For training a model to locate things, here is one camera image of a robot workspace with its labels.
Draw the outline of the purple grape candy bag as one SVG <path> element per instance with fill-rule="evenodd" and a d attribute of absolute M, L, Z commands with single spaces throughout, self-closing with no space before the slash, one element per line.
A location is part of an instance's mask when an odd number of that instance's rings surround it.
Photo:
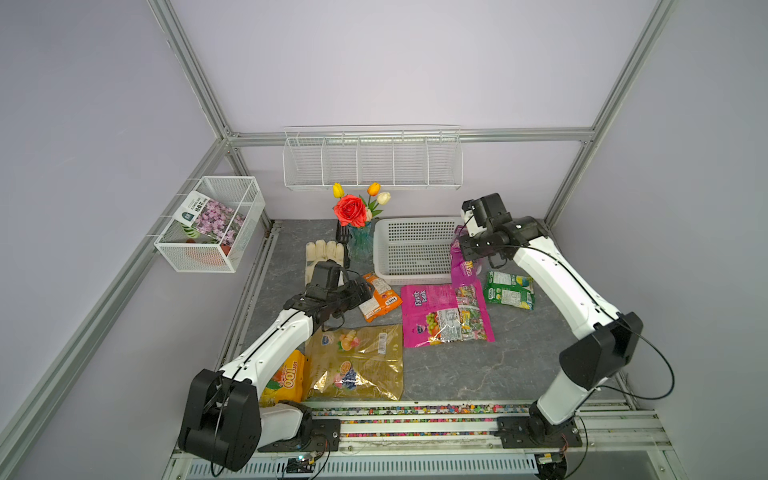
<path fill-rule="evenodd" d="M 460 237 L 466 232 L 466 227 L 458 225 L 454 229 L 454 238 L 450 245 L 450 276 L 454 289 L 472 285 L 477 280 L 481 266 L 471 260 L 465 260 L 460 248 Z"/>

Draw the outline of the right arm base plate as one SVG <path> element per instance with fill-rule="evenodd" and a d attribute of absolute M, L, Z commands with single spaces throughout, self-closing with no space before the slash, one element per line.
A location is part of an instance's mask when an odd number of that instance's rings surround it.
<path fill-rule="evenodd" d="M 548 448 L 565 450 L 583 446 L 583 439 L 574 419 L 552 425 L 537 416 L 506 416 L 497 419 L 493 435 L 504 449 Z"/>

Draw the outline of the yellow orange candy bag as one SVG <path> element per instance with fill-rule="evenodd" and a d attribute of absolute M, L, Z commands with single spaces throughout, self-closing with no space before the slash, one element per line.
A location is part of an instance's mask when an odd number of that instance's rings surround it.
<path fill-rule="evenodd" d="M 260 398 L 261 407 L 276 406 L 282 401 L 300 402 L 304 395 L 305 355 L 294 350 L 275 372 Z"/>

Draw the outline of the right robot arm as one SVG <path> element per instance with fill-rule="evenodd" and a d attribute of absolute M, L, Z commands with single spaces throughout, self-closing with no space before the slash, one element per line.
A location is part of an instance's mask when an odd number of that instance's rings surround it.
<path fill-rule="evenodd" d="M 634 355 L 643 323 L 621 313 L 572 268 L 544 225 L 532 217 L 480 226 L 472 214 L 459 237 L 463 258 L 499 255 L 513 261 L 558 308 L 576 342 L 559 354 L 560 370 L 530 408 L 535 425 L 569 422 L 592 392 L 624 368 Z"/>

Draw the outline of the white plastic basket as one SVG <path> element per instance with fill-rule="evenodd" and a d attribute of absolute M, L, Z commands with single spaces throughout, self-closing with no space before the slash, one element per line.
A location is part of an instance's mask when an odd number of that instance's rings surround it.
<path fill-rule="evenodd" d="M 451 281 L 450 247 L 458 217 L 379 220 L 373 229 L 374 273 L 390 285 Z"/>

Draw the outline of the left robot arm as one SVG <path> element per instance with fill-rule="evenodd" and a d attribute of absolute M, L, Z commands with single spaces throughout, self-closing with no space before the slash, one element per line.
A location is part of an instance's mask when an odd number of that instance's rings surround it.
<path fill-rule="evenodd" d="M 284 361 L 329 318 L 340 318 L 373 297 L 363 280 L 330 291 L 311 287 L 285 303 L 267 330 L 218 370 L 201 370 L 191 381 L 178 448 L 211 465 L 237 471 L 256 451 L 328 450 L 325 427 L 294 401 L 261 407 L 264 390 Z"/>

